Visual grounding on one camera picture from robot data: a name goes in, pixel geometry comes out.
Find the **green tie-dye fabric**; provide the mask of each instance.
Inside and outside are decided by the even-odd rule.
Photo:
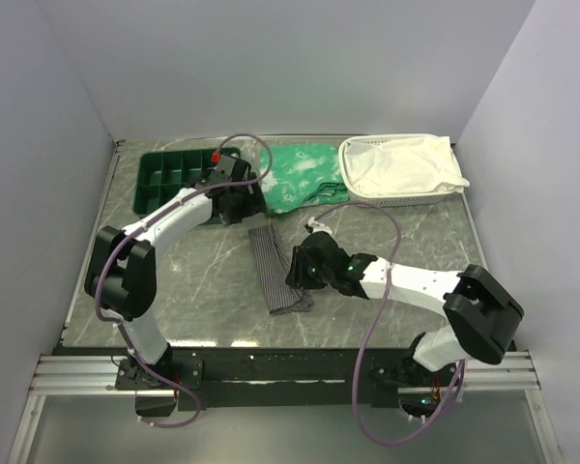
[[[273,169],[262,182],[269,214],[281,214],[301,206],[348,201],[339,172],[337,149],[325,143],[271,147]],[[266,150],[260,152],[260,172],[269,164]]]

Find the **white plastic basket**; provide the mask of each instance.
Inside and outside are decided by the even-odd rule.
[[[371,145],[380,145],[381,143],[391,142],[393,140],[401,140],[404,138],[412,137],[435,137],[436,135],[431,135],[428,133],[401,133],[401,134],[386,134],[386,135],[363,135],[359,137],[351,137],[344,140],[341,145],[339,145],[338,155],[339,155],[339,170],[341,171],[341,177],[344,180],[344,184],[348,189],[348,196],[351,200],[362,200],[374,203],[378,206],[388,207],[388,206],[414,206],[414,205],[430,205],[433,203],[438,203],[445,199],[447,195],[451,195],[454,192],[442,193],[440,191],[429,192],[429,193],[410,193],[407,195],[397,195],[397,196],[364,196],[356,192],[350,182],[348,181],[348,176],[346,173],[346,157],[345,153],[351,142],[361,142],[369,143]],[[459,164],[457,159],[453,154],[453,162],[455,166],[459,169]]]

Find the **white fabric in basket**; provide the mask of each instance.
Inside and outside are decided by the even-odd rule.
[[[425,135],[376,146],[353,141],[344,160],[352,189],[367,197],[450,193],[469,186],[454,161],[448,137]]]

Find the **white wall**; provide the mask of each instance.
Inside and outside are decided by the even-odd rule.
[[[58,340],[112,143],[31,0],[0,0],[0,462]]]
[[[567,462],[580,463],[580,0],[537,0],[457,145],[491,269],[526,309]]]
[[[37,0],[114,138],[456,140],[534,0]]]

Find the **green plastic bin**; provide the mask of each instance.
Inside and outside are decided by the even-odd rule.
[[[171,200],[185,184],[213,169],[214,148],[177,152],[151,152],[142,155],[137,170],[133,212],[141,218]],[[235,147],[221,149],[224,155],[241,157]]]

